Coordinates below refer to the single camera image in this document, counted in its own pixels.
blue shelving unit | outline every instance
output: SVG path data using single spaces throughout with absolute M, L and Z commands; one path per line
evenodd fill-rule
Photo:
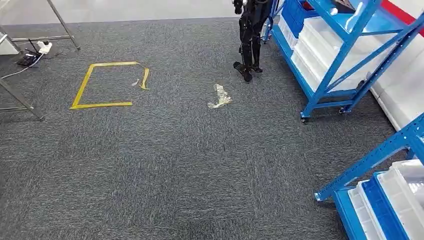
M 349 239 L 362 240 L 366 238 L 347 193 L 353 187 L 346 186 L 403 149 L 409 149 L 424 164 L 424 113 L 314 194 L 318 202 L 333 198 Z
M 302 74 L 292 62 L 291 56 L 293 51 L 290 49 L 278 26 L 271 26 L 270 29 L 267 29 L 262 38 L 262 40 L 266 42 L 269 37 L 268 31 L 271 32 L 281 50 L 282 56 L 290 66 L 298 83 L 308 98 L 308 104 L 304 110 L 300 112 L 302 122 L 306 122 L 307 119 L 311 117 L 312 111 L 317 108 L 343 106 L 340 109 L 340 113 L 350 113 L 352 108 L 361 100 L 376 80 L 408 46 L 412 39 L 420 32 L 420 29 L 424 27 L 424 14 L 422 14 L 412 24 L 405 25 L 381 7 L 382 0 L 350 0 L 352 5 L 356 8 L 356 12 L 354 14 L 339 13 L 336 15 L 331 14 L 332 9 L 334 8 L 331 0 L 307 0 L 307 2 L 343 40 L 343 45 L 341 46 L 339 53 L 315 92 L 307 84 Z M 276 10 L 277 0 L 273 0 L 273 6 L 269 17 L 271 23 L 273 22 L 271 21 L 272 18 L 274 18 L 283 7 L 284 5 L 280 6 Z M 330 81 L 333 79 L 335 73 L 342 65 L 342 62 L 349 54 L 359 37 L 389 33 L 397 33 L 397 35 L 372 52 L 368 57 L 359 62 L 335 82 L 330 84 Z M 334 87 L 393 44 L 396 44 L 396 46 L 361 87 L 358 89 L 331 91 Z M 335 96 L 346 96 L 347 100 L 319 103 L 319 101 L 323 98 Z

metal pole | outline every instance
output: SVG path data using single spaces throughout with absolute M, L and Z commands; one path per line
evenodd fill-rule
M 63 40 L 72 39 L 71 36 L 42 36 L 42 37 L 27 37 L 27 38 L 12 38 L 13 42 L 28 42 L 31 41 L 44 41 L 44 40 Z
M 0 108 L 0 112 L 14 112 L 14 111 L 27 111 L 28 109 L 24 106 L 14 106 L 14 107 L 5 107 Z
M 55 5 L 53 5 L 52 0 L 47 0 L 48 4 L 50 5 L 51 9 L 53 10 L 54 14 L 56 14 L 57 18 L 59 19 L 60 23 L 62 24 L 63 28 L 67 32 L 67 34 L 70 36 L 71 41 L 75 45 L 77 50 L 80 50 L 81 47 L 75 40 L 74 35 L 72 35 L 71 30 L 69 30 L 68 26 L 66 25 L 65 21 L 62 19 L 61 15 L 59 14 L 58 10 L 56 9 Z
M 12 44 L 12 46 L 16 49 L 16 51 L 19 52 L 19 54 L 23 54 L 22 49 L 13 42 L 13 40 L 11 39 L 11 37 L 6 33 L 5 29 L 0 25 L 0 32 L 2 32 L 3 34 L 6 35 L 6 39 L 10 42 L 10 44 Z
M 272 6 L 271 6 L 271 12 L 269 13 L 268 18 L 265 21 L 266 24 L 266 30 L 265 30 L 265 36 L 262 36 L 262 41 L 267 42 L 270 38 L 269 38 L 269 34 L 270 34 L 270 30 L 273 28 L 273 26 L 268 26 L 272 21 L 272 19 L 275 17 L 275 11 L 276 11 L 276 4 L 277 4 L 277 0 L 273 0 L 272 1 Z
M 0 79 L 0 85 L 6 89 L 16 100 L 18 100 L 22 105 L 24 105 L 32 114 L 34 114 L 40 121 L 43 120 L 44 116 L 42 116 L 38 110 L 34 109 L 31 104 L 29 104 L 24 96 L 22 96 L 19 92 L 15 91 L 11 86 L 9 86 L 3 79 Z

tape piece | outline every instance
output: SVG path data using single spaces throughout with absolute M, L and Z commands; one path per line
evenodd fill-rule
M 132 106 L 132 102 L 111 102 L 111 103 L 96 103 L 96 104 L 79 104 L 81 96 L 83 95 L 84 89 L 86 88 L 87 82 L 95 67 L 108 67 L 108 66 L 126 66 L 126 65 L 140 65 L 136 61 L 124 61 L 124 62 L 105 62 L 105 63 L 93 63 L 90 64 L 87 73 L 85 74 L 84 80 L 82 80 L 81 86 L 76 93 L 75 99 L 72 102 L 72 106 L 69 109 L 85 109 L 85 108 L 96 108 L 96 107 L 113 107 L 113 106 Z
M 115 102 L 115 103 L 97 103 L 97 104 L 80 104 L 72 106 L 70 109 L 86 109 L 97 107 L 118 107 L 118 106 L 132 106 L 132 102 Z
M 224 106 L 225 104 L 231 103 L 233 100 L 230 96 L 228 96 L 228 93 L 224 91 L 224 87 L 219 84 L 214 84 L 213 88 L 216 90 L 216 93 L 218 94 L 218 103 L 213 104 L 212 102 L 209 102 L 207 106 L 210 109 L 216 109 Z
M 77 106 L 80 102 L 81 96 L 83 95 L 84 89 L 86 88 L 87 82 L 90 79 L 90 76 L 92 75 L 94 64 L 91 64 L 88 68 L 87 73 L 85 74 L 84 80 L 82 80 L 81 86 L 79 87 L 78 92 L 76 93 L 75 99 L 73 100 L 72 107 Z
M 143 77 L 143 81 L 141 82 L 140 87 L 144 90 L 150 90 L 149 88 L 146 87 L 146 81 L 147 81 L 147 77 L 149 76 L 149 72 L 150 70 L 148 68 L 144 69 L 144 77 Z
M 140 82 L 140 79 L 139 78 L 137 78 L 137 81 L 136 82 L 134 82 L 134 83 L 131 83 L 131 86 L 135 86 L 135 85 L 137 85 L 137 84 L 139 84 L 139 82 Z

plastic wrap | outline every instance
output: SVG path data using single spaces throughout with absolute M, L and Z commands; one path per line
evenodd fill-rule
M 216 109 L 224 106 L 225 104 L 231 103 L 233 100 L 228 95 L 226 91 L 224 91 L 224 87 L 219 84 L 214 84 L 213 88 L 215 89 L 216 93 L 218 94 L 218 103 L 213 104 L 212 102 L 209 102 L 207 106 L 210 109 Z

shelf frame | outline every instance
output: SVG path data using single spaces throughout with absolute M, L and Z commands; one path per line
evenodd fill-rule
M 363 176 L 367 171 L 404 149 L 410 149 L 424 164 L 424 113 L 317 191 L 314 194 L 315 199 L 318 202 L 327 200 L 334 191 L 346 187 L 357 178 Z
M 343 106 L 340 109 L 340 113 L 350 113 L 355 105 L 361 100 L 361 98 L 366 94 L 366 92 L 371 88 L 371 86 L 376 82 L 376 80 L 387 70 L 387 68 L 393 63 L 393 61 L 400 55 L 400 53 L 409 45 L 412 39 L 420 32 L 420 29 L 424 27 L 424 14 L 422 14 L 415 22 L 410 25 L 404 25 L 397 23 L 394 17 L 391 17 L 388 12 L 381 7 L 382 0 L 368 0 L 368 3 L 358 14 L 357 20 L 354 26 L 351 28 L 351 31 L 347 31 L 345 28 L 341 27 L 340 22 L 337 21 L 336 16 L 333 16 L 328 11 L 328 6 L 330 6 L 331 0 L 308 0 L 308 2 L 314 7 L 316 12 L 329 24 L 330 27 L 335 30 L 335 32 L 343 40 L 343 44 L 335 57 L 333 63 L 329 67 L 327 73 L 323 77 L 321 83 L 319 84 L 316 91 L 312 91 L 310 86 L 307 84 L 307 81 L 299 72 L 297 67 L 293 64 L 290 57 L 293 54 L 293 51 L 290 49 L 287 41 L 284 39 L 283 34 L 279 30 L 278 26 L 270 26 L 266 31 L 265 35 L 262 36 L 264 43 L 269 39 L 269 31 L 276 39 L 276 43 L 279 46 L 281 53 L 288 63 L 290 69 L 293 71 L 296 80 L 300 84 L 303 92 L 308 98 L 308 103 L 300 112 L 301 119 L 307 119 L 311 117 L 311 113 L 314 109 L 325 108 L 325 107 L 336 107 Z M 272 3 L 271 13 L 269 15 L 268 23 L 273 23 L 272 19 L 277 15 L 279 11 L 284 7 L 284 4 L 280 7 L 277 7 L 277 0 L 274 0 Z M 380 29 L 378 31 L 364 31 L 370 20 L 373 19 L 372 24 L 378 23 L 376 16 L 385 16 L 387 19 L 380 20 L 384 23 L 394 23 L 396 27 L 388 29 Z M 338 78 L 335 82 L 331 83 L 334 75 L 342 65 L 345 58 L 348 56 L 352 47 L 354 46 L 357 39 L 364 35 L 379 35 L 387 33 L 398 33 L 391 40 L 383 44 L 377 50 L 372 52 L 368 57 L 363 59 L 360 63 L 354 66 L 351 70 L 347 71 L 342 77 Z M 350 75 L 355 73 L 365 64 L 369 63 L 375 57 L 383 53 L 386 49 L 391 47 L 393 44 L 396 46 L 391 50 L 388 56 L 380 63 L 380 65 L 374 70 L 372 75 L 364 80 L 364 84 L 359 86 L 357 89 L 344 90 L 344 91 L 331 91 L 338 84 L 347 79 Z M 326 102 L 325 104 L 319 103 L 321 99 L 334 96 L 347 96 L 348 99 L 345 102 L 335 101 L 335 102 Z

